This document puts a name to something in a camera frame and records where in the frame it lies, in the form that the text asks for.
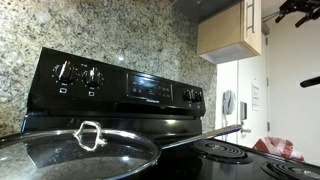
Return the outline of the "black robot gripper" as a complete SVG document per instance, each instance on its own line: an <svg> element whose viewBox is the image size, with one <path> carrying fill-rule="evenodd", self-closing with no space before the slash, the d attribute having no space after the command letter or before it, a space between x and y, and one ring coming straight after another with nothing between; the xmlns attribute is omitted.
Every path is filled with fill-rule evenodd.
<svg viewBox="0 0 320 180"><path fill-rule="evenodd" d="M304 16L295 23L296 28L310 20L317 20L320 17L320 0L286 0L279 7L275 22L279 23L286 15L294 12L304 13Z"/></svg>

